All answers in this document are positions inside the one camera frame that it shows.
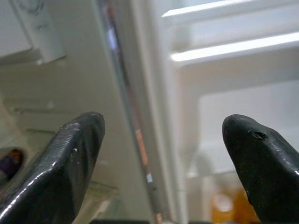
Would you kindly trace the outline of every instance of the white shelf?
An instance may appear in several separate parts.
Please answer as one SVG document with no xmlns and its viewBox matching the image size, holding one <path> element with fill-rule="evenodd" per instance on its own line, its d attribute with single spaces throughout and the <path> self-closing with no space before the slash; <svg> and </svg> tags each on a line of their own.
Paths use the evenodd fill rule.
<svg viewBox="0 0 299 224">
<path fill-rule="evenodd" d="M 262 9 L 296 4 L 298 0 L 222 0 L 212 3 L 173 9 L 162 15 L 166 28 L 220 18 L 232 14 L 242 14 Z"/>
<path fill-rule="evenodd" d="M 299 46 L 299 32 L 171 54 L 177 67 Z"/>
</svg>

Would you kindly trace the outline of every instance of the black rubber grip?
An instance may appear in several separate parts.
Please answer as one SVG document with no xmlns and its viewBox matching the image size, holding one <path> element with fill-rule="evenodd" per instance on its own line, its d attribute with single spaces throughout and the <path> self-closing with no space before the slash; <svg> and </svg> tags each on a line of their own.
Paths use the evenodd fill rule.
<svg viewBox="0 0 299 224">
<path fill-rule="evenodd" d="M 243 115 L 227 117 L 223 139 L 262 222 L 299 222 L 299 154 L 275 130 Z"/>
<path fill-rule="evenodd" d="M 0 224 L 71 224 L 81 207 L 105 134 L 89 112 L 63 125 L 0 200 Z"/>
</svg>

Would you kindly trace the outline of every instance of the orange bottle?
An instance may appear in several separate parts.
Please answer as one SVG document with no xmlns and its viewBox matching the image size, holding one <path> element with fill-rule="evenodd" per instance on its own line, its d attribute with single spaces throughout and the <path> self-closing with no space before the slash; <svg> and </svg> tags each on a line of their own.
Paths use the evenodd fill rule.
<svg viewBox="0 0 299 224">
<path fill-rule="evenodd" d="M 216 194 L 212 198 L 212 222 L 224 223 L 234 220 L 234 204 L 230 196 L 226 194 Z"/>
</svg>

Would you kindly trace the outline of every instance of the refrigerator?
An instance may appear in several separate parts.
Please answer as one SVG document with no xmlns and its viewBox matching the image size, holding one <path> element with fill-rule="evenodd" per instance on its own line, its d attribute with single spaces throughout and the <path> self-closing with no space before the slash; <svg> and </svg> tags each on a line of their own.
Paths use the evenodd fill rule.
<svg viewBox="0 0 299 224">
<path fill-rule="evenodd" d="M 212 221 L 213 196 L 242 188 L 222 140 L 231 114 L 299 148 L 296 0 L 4 0 L 1 9 L 1 153 L 21 147 L 26 166 L 65 122 L 104 116 L 75 224 Z"/>
</svg>

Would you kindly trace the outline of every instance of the hole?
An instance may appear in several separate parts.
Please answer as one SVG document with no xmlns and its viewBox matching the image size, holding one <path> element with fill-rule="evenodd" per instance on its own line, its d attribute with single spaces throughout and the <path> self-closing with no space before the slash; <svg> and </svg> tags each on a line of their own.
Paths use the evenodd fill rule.
<svg viewBox="0 0 299 224">
<path fill-rule="evenodd" d="M 268 136 L 262 132 L 255 132 L 253 136 L 258 140 L 265 140 L 268 138 Z"/>
</svg>

